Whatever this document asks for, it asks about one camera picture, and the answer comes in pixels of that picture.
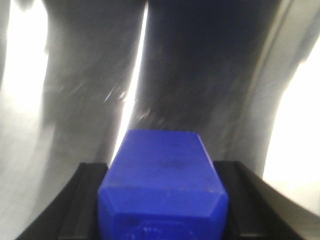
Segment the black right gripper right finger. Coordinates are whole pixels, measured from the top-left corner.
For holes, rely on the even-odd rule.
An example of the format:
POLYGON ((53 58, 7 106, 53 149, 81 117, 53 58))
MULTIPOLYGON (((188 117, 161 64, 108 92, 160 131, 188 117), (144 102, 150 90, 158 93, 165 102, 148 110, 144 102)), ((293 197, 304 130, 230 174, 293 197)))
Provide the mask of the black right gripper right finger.
POLYGON ((229 198, 224 240, 301 239, 254 194, 236 162, 214 161, 213 165, 229 198))

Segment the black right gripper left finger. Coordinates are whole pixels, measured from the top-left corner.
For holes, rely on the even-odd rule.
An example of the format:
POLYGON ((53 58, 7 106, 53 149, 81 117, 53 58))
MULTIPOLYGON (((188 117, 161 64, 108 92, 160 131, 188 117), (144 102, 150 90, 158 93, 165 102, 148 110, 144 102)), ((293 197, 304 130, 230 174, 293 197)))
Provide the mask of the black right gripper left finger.
POLYGON ((98 189, 105 163, 80 163, 55 199, 18 240, 99 240, 98 189))

